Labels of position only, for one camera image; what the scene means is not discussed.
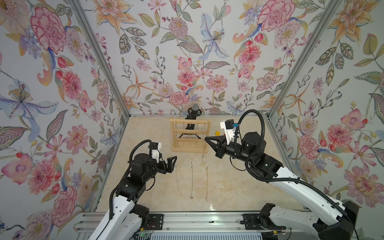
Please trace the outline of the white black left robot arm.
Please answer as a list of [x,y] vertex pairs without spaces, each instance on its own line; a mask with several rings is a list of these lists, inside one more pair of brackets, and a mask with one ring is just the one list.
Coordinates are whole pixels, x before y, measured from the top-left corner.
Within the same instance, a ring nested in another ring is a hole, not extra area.
[[144,140],[130,153],[129,167],[109,196],[109,210],[102,218],[90,240],[136,240],[150,223],[149,208],[138,200],[147,190],[147,182],[156,174],[172,173],[178,157],[163,160],[161,144]]

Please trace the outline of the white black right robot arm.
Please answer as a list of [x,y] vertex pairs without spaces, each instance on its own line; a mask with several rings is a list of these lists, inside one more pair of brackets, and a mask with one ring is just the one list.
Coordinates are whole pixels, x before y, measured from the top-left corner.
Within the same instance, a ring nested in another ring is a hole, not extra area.
[[[249,132],[241,137],[240,126],[249,114],[256,114],[261,132]],[[265,153],[265,120],[257,110],[248,110],[238,122],[233,119],[221,122],[224,135],[205,137],[205,142],[215,151],[216,157],[225,155],[245,164],[245,170],[254,179],[271,184],[299,201],[307,212],[283,209],[275,204],[265,204],[255,220],[264,230],[274,228],[298,230],[320,240],[359,239],[356,222],[359,207],[351,201],[339,201],[302,180],[277,159]]]

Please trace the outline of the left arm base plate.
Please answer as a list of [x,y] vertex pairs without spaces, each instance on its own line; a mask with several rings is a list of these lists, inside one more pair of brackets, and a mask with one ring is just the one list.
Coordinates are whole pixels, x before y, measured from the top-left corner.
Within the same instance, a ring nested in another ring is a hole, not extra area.
[[141,217],[141,231],[154,230],[160,231],[163,229],[164,214],[147,214]]

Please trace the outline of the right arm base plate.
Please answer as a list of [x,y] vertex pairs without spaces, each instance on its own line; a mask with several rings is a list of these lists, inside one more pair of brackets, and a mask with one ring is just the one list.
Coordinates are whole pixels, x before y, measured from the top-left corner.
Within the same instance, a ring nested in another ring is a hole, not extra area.
[[269,219],[260,214],[243,214],[242,224],[246,230],[270,230]]

